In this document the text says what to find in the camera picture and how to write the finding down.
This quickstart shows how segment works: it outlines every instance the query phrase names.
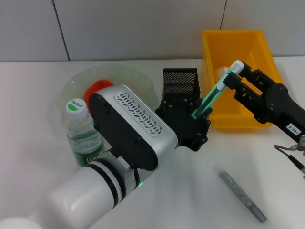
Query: yellow plastic bin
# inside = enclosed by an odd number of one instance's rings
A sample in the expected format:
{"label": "yellow plastic bin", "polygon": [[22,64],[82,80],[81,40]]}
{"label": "yellow plastic bin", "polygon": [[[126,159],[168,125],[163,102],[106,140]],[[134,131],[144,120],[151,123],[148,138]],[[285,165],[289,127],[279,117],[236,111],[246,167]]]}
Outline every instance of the yellow plastic bin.
{"label": "yellow plastic bin", "polygon": [[[282,83],[282,78],[273,61],[272,55],[259,30],[206,30],[203,36],[202,84],[206,96],[217,82],[217,70],[230,67],[236,61],[244,61],[252,70],[260,69],[275,82]],[[242,79],[258,94],[257,88]],[[212,126],[223,130],[253,130],[270,126],[260,124],[253,114],[234,99],[235,90],[226,89],[213,104],[210,115]]]}

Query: sticker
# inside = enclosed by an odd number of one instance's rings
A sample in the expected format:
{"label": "sticker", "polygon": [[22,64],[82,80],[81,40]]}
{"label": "sticker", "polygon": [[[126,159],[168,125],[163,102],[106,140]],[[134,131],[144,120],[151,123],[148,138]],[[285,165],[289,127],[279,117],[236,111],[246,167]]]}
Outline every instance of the sticker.
{"label": "sticker", "polygon": [[296,126],[293,125],[292,123],[289,124],[288,126],[286,126],[286,128],[288,130],[290,130],[295,136],[297,136],[301,133],[301,131],[298,128],[296,128]]}

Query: black mesh pen holder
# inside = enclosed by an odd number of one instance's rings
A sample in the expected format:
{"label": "black mesh pen holder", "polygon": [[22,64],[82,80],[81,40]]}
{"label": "black mesh pen holder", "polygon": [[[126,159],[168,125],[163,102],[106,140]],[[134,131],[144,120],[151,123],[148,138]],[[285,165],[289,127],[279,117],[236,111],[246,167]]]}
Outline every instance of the black mesh pen holder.
{"label": "black mesh pen holder", "polygon": [[162,99],[187,99],[196,101],[200,87],[196,68],[164,68]]}

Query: gray marker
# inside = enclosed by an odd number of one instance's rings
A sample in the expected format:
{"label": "gray marker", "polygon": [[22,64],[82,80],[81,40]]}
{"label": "gray marker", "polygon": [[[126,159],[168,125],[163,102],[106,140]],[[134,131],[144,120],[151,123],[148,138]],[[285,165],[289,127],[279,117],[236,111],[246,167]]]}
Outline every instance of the gray marker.
{"label": "gray marker", "polygon": [[267,217],[261,212],[261,210],[255,205],[255,203],[248,197],[248,195],[242,190],[241,187],[233,180],[233,178],[226,172],[219,172],[220,177],[230,187],[230,189],[237,195],[242,203],[252,212],[253,215],[261,222],[265,222]]}

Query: vent grille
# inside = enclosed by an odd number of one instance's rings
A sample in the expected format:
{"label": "vent grille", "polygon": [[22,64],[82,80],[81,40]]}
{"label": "vent grille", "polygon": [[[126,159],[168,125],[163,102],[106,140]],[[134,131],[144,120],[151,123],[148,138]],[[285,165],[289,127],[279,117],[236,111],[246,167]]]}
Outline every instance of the vent grille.
{"label": "vent grille", "polygon": [[151,111],[145,110],[126,92],[119,93],[115,100],[136,120],[150,136],[156,137],[162,133],[162,127],[151,117]]}

